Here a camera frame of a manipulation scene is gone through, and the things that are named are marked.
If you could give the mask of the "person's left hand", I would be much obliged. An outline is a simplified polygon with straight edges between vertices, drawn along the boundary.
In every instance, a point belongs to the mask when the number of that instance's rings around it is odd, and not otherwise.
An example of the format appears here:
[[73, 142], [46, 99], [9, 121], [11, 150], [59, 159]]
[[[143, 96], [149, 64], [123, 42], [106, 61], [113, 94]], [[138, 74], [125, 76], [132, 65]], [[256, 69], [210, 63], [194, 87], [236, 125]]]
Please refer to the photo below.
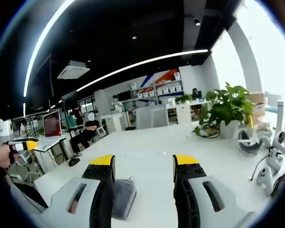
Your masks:
[[8, 168], [17, 158], [18, 155], [10, 151], [9, 145], [0, 146], [0, 168]]

